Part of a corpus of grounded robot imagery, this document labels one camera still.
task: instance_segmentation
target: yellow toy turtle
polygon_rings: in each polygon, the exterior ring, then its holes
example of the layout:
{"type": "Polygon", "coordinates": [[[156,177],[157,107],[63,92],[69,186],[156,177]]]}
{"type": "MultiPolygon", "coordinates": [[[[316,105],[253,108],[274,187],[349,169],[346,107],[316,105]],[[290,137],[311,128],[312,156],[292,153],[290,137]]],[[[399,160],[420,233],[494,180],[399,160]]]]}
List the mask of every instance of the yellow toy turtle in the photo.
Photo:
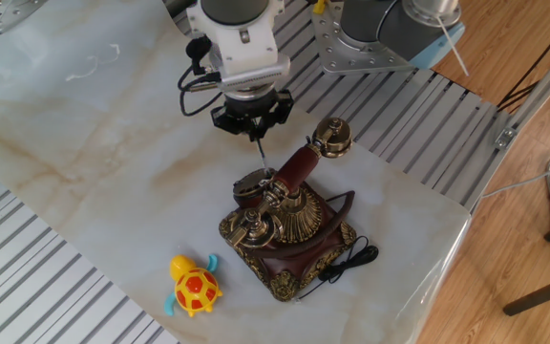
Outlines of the yellow toy turtle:
{"type": "Polygon", "coordinates": [[[188,311],[190,317],[196,312],[213,311],[214,302],[222,291],[212,272],[218,268],[218,258],[209,255],[207,269],[197,268],[197,264],[184,255],[171,260],[171,278],[176,281],[176,289],[164,303],[164,311],[173,316],[173,305],[176,301],[188,311]]]}

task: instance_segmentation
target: white marble tabletop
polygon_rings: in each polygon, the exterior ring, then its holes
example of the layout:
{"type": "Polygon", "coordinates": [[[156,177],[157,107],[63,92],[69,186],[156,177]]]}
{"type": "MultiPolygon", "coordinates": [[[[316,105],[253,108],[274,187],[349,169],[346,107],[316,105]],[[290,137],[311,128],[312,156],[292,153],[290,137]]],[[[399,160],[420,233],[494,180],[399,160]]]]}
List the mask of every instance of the white marble tabletop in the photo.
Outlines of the white marble tabletop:
{"type": "MultiPolygon", "coordinates": [[[[307,181],[356,191],[347,221],[380,255],[300,303],[274,300],[218,232],[256,146],[180,114],[186,43],[160,0],[50,0],[1,36],[0,181],[184,344],[413,343],[468,211],[360,146],[322,159],[307,181]],[[212,313],[164,313],[181,253],[220,257],[212,313]]],[[[269,164],[316,123],[293,111],[269,131],[269,164]]]]}

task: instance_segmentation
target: metal grating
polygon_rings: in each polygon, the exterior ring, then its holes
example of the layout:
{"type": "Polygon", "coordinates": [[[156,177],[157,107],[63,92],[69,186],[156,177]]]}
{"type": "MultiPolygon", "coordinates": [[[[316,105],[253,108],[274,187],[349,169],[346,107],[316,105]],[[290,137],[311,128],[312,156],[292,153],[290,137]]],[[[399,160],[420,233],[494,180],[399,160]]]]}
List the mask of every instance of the metal grating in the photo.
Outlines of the metal grating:
{"type": "MultiPolygon", "coordinates": [[[[176,19],[190,33],[185,16],[176,19]]],[[[304,0],[275,26],[292,58],[280,82],[318,118],[349,121],[355,141],[472,209],[505,151],[507,114],[432,71],[323,73],[304,0]]],[[[176,343],[175,338],[0,183],[0,343],[176,343]]]]}

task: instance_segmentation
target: black cable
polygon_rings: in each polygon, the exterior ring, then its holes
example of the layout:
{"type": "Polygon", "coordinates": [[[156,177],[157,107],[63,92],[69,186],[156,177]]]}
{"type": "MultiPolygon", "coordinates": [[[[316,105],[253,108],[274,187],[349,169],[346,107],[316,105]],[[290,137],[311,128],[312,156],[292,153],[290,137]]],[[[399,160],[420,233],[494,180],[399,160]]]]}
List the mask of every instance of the black cable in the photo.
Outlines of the black cable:
{"type": "Polygon", "coordinates": [[[330,265],[326,267],[326,269],[324,269],[324,271],[322,271],[322,273],[320,273],[317,276],[317,278],[319,278],[320,281],[322,282],[319,285],[315,286],[315,288],[313,288],[312,290],[308,291],[303,296],[299,297],[298,300],[301,300],[307,295],[311,294],[314,290],[320,288],[326,282],[329,282],[331,284],[335,283],[336,281],[339,280],[339,278],[341,278],[341,276],[343,275],[343,272],[345,272],[346,269],[360,267],[372,262],[373,260],[377,259],[377,255],[379,255],[379,248],[373,245],[369,245],[369,238],[367,238],[364,235],[357,237],[353,241],[353,244],[351,244],[351,248],[349,249],[348,259],[341,262],[341,264],[330,265]],[[360,239],[366,240],[366,243],[358,253],[352,256],[353,249],[355,248],[356,243],[360,239]]]}
{"type": "Polygon", "coordinates": [[[532,91],[534,90],[534,87],[536,87],[536,83],[534,83],[530,88],[525,88],[519,92],[516,92],[515,95],[513,97],[511,97],[511,100],[508,100],[506,103],[504,103],[503,105],[501,105],[497,111],[498,112],[502,112],[504,111],[506,108],[512,106],[512,105],[515,105],[518,101],[524,99],[525,97],[528,97],[532,91]]]}
{"type": "Polygon", "coordinates": [[[211,82],[218,82],[222,79],[220,76],[220,73],[210,73],[208,75],[204,75],[201,77],[198,77],[192,81],[189,81],[187,84],[183,85],[183,81],[190,75],[190,72],[192,72],[192,66],[190,66],[184,73],[181,75],[180,80],[178,80],[178,89],[180,89],[180,109],[181,113],[186,117],[194,116],[201,111],[205,110],[206,108],[210,107],[213,103],[216,102],[221,96],[222,92],[219,92],[215,97],[211,98],[206,104],[202,105],[197,110],[186,112],[186,104],[185,104],[185,97],[186,92],[190,91],[190,88],[192,86],[201,84],[201,83],[211,83],[211,82]]]}
{"type": "Polygon", "coordinates": [[[497,105],[497,107],[501,107],[502,104],[504,104],[505,102],[507,102],[511,97],[514,97],[515,95],[513,95],[513,92],[517,89],[517,87],[519,87],[519,85],[523,82],[523,80],[525,80],[525,78],[527,76],[530,75],[530,73],[532,73],[532,71],[534,71],[536,69],[536,67],[539,65],[539,63],[542,61],[542,59],[547,55],[547,53],[549,53],[550,51],[550,44],[546,47],[546,49],[544,50],[544,52],[542,52],[542,54],[539,56],[539,58],[536,60],[536,62],[534,62],[534,64],[530,67],[530,69],[527,70],[527,72],[525,72],[525,75],[523,75],[521,77],[521,79],[517,82],[517,84],[511,89],[511,91],[509,91],[509,93],[504,96],[504,98],[502,99],[502,101],[497,105]]]}

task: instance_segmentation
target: orange turtle shell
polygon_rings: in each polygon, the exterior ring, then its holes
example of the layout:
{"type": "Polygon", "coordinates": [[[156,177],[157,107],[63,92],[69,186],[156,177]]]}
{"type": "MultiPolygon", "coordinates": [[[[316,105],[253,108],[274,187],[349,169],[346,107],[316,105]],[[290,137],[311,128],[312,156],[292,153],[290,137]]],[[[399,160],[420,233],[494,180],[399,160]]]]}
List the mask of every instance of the orange turtle shell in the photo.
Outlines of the orange turtle shell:
{"type": "Polygon", "coordinates": [[[180,306],[193,317],[195,312],[213,311],[216,299],[222,296],[218,281],[211,272],[193,268],[176,283],[176,298],[180,306]]]}

